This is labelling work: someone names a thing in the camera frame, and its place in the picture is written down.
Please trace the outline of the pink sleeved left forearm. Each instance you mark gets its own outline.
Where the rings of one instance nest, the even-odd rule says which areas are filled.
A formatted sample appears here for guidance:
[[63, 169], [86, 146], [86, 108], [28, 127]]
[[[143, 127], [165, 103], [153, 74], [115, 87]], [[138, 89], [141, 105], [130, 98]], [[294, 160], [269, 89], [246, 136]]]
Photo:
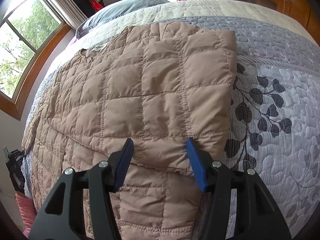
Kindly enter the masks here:
[[15, 198], [25, 226], [23, 234], [28, 238], [36, 217], [34, 202], [19, 191], [15, 193]]

